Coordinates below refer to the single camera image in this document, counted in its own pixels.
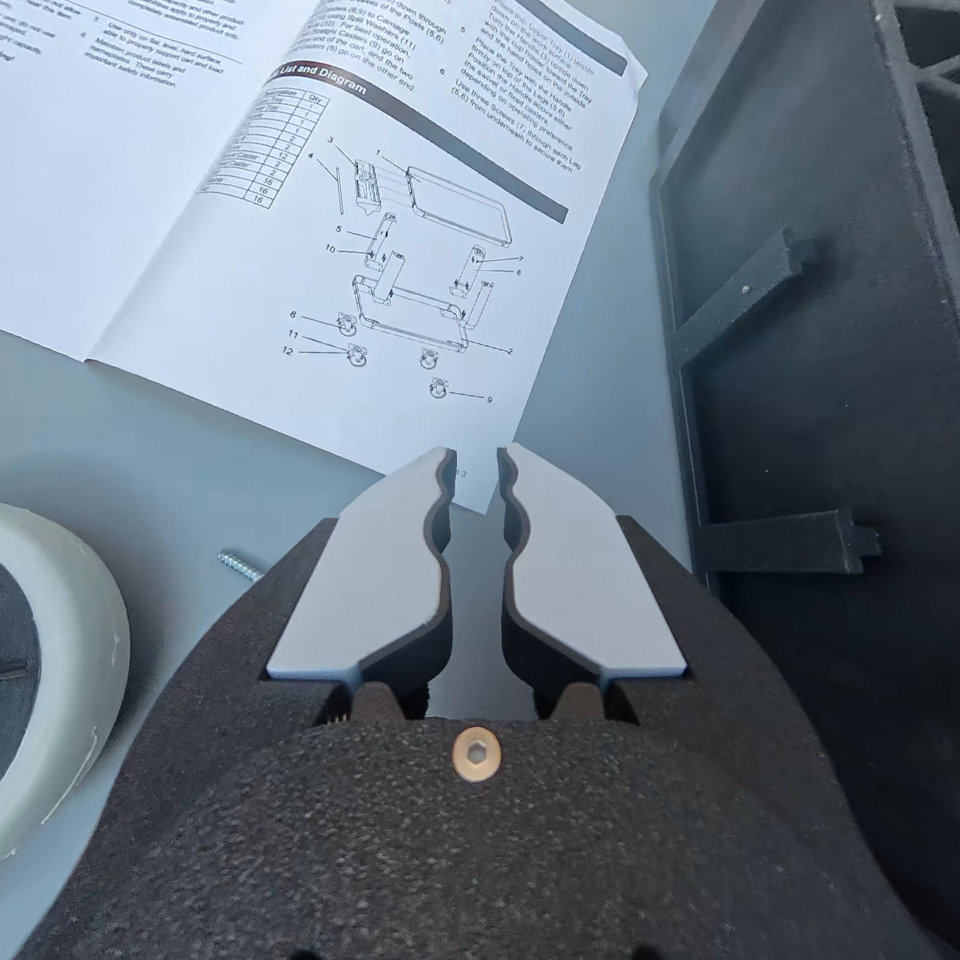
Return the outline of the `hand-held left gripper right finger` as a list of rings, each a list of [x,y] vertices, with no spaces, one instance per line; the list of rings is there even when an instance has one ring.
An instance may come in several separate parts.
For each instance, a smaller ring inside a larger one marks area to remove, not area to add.
[[[603,716],[616,684],[688,679],[620,517],[595,492],[517,442],[498,449],[503,537],[510,549],[501,646],[536,716],[569,689]]]

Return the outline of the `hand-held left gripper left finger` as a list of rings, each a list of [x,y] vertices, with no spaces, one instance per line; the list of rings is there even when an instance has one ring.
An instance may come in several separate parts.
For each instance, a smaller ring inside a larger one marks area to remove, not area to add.
[[[266,662],[274,682],[351,695],[379,683],[425,716],[452,651],[450,504],[457,454],[434,447],[357,496],[330,536]]]

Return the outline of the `grey desk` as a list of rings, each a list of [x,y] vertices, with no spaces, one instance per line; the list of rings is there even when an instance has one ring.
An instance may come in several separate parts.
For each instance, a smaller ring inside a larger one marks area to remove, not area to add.
[[[515,438],[636,519],[688,570],[649,202],[658,122],[714,2],[573,2],[649,74]],[[377,475],[118,370],[6,335],[2,501],[71,529],[105,561],[131,630],[126,700],[93,770],[2,862],[2,958],[15,956],[90,840],[145,715],[251,582]]]

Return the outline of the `grey caster wheel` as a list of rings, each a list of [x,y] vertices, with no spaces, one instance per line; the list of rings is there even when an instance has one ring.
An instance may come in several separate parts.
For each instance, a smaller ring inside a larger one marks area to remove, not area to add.
[[[1,858],[13,856],[98,760],[125,697],[126,606],[76,534],[1,506]]]

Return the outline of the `black plastic ribbed tray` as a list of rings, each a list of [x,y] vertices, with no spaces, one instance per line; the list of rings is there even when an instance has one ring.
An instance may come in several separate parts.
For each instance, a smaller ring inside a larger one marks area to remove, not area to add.
[[[958,2],[715,2],[650,183],[695,575],[958,957]]]

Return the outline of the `white instruction manual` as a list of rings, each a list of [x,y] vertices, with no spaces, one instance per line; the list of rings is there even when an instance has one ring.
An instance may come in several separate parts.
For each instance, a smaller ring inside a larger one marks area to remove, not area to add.
[[[6,1],[2,330],[485,513],[647,71],[567,2]]]

